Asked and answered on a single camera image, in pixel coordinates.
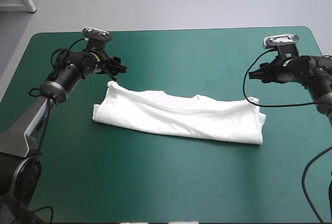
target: white cloth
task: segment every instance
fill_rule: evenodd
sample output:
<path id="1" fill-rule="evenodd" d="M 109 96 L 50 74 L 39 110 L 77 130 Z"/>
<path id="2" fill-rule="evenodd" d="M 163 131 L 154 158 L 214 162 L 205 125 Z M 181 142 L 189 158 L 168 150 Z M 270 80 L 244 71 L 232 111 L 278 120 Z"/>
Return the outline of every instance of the white cloth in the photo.
<path id="1" fill-rule="evenodd" d="M 262 144 L 265 115 L 242 101 L 216 101 L 206 96 L 171 96 L 163 91 L 129 91 L 108 84 L 101 105 L 94 105 L 96 122 L 156 134 Z"/>

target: table surface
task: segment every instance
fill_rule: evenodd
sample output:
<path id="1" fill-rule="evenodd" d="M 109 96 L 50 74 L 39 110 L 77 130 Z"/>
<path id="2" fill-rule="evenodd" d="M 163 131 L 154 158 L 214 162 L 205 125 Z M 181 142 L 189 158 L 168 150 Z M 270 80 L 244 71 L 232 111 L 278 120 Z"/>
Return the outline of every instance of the table surface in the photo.
<path id="1" fill-rule="evenodd" d="M 233 101 L 243 99 L 243 75 L 264 51 L 263 38 L 285 33 L 300 36 L 300 54 L 321 54 L 311 31 L 302 26 L 113 32 L 106 50 L 128 66 L 118 82 L 129 90 Z M 0 104 L 0 132 L 35 100 L 27 92 L 50 73 L 51 53 L 81 37 L 32 37 Z M 269 53 L 261 62 L 274 56 Z M 261 146 L 156 135 L 93 122 L 92 106 L 103 101 L 108 81 L 107 75 L 91 75 L 54 109 L 31 209 L 52 205 L 55 221 L 73 222 L 316 221 L 301 175 L 307 162 L 330 145 L 330 126 L 314 106 L 262 108 L 267 119 Z M 264 104 L 311 101 L 296 83 L 250 80 L 247 92 Z M 326 155 L 307 179 L 326 221 L 331 169 Z M 41 216 L 46 219 L 48 213 Z"/>

